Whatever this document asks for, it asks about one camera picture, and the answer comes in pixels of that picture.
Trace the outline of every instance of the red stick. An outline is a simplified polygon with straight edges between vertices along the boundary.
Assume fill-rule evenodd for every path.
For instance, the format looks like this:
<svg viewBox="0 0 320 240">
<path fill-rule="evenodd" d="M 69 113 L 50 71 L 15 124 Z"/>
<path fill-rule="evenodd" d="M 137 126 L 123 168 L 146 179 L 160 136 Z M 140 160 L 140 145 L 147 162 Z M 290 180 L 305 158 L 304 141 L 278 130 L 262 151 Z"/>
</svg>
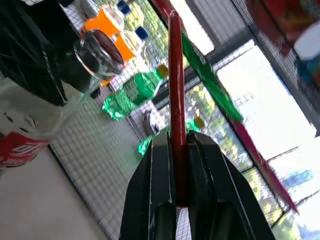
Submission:
<svg viewBox="0 0 320 240">
<path fill-rule="evenodd" d="M 175 10 L 169 15 L 169 97 L 170 140 L 175 173 L 176 201 L 179 206 L 187 207 L 185 78 L 180 17 Z"/>
</svg>

